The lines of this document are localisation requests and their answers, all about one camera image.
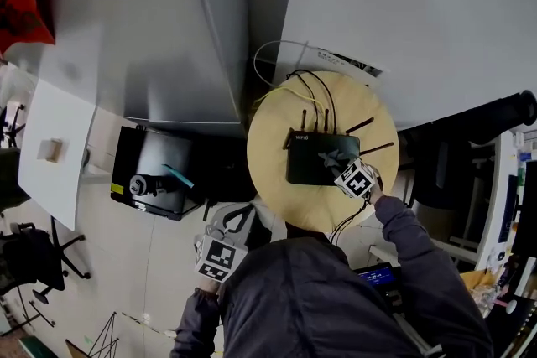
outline label sticker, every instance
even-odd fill
[[[123,187],[121,185],[118,185],[118,184],[112,184],[110,186],[110,190],[113,193],[123,194]]]

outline black monitor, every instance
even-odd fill
[[[537,161],[526,164],[524,196],[520,220],[514,238],[513,253],[522,257],[537,257]]]

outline black router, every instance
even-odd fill
[[[289,130],[284,144],[288,149],[286,179],[291,184],[336,186],[334,179],[360,155],[394,145],[393,142],[360,153],[360,139],[348,136],[358,128],[373,122],[373,118],[361,122],[346,131],[345,135],[327,132],[306,132],[305,111],[302,129]]]

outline wooden tabletop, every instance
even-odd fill
[[[366,154],[364,163],[376,167],[381,174],[384,193],[394,185],[399,166],[399,142],[394,121],[384,104],[365,85],[353,78],[335,72],[315,72],[330,89],[336,106],[338,134],[374,117],[374,121],[351,133],[360,138],[360,150],[394,142],[389,148]],[[309,74],[300,75],[315,93],[315,98],[330,109],[329,132],[333,128],[330,99],[321,83]],[[296,76],[282,83],[304,96],[309,92]],[[284,221],[305,230],[330,232],[363,205],[362,199],[350,199],[336,186],[290,184],[285,179],[287,151],[283,150],[289,128],[300,130],[302,111],[307,110],[305,130],[313,131],[315,112],[311,102],[290,91],[276,91],[268,95],[256,112],[248,134],[248,167],[253,183],[271,211]],[[319,120],[324,127],[324,118]],[[352,225],[373,213],[367,208]]]

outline white cable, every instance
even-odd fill
[[[259,76],[259,79],[262,80],[265,84],[268,84],[269,86],[272,86],[273,88],[276,88],[278,86],[275,86],[272,82],[268,82],[266,79],[264,79],[261,74],[259,73],[259,70],[258,70],[258,67],[256,65],[256,61],[258,59],[258,54],[259,54],[259,51],[261,51],[261,49],[263,49],[264,47],[266,47],[267,45],[270,45],[270,44],[281,44],[282,42],[285,42],[287,44],[295,44],[295,45],[300,45],[300,46],[303,46],[305,48],[314,48],[314,47],[311,47],[308,45],[307,42],[305,43],[302,43],[302,42],[295,42],[294,40],[285,40],[285,39],[278,39],[278,40],[271,40],[270,42],[267,42],[263,45],[261,45],[258,50],[255,52],[255,54],[253,55],[253,69],[255,70],[255,73],[258,74]]]

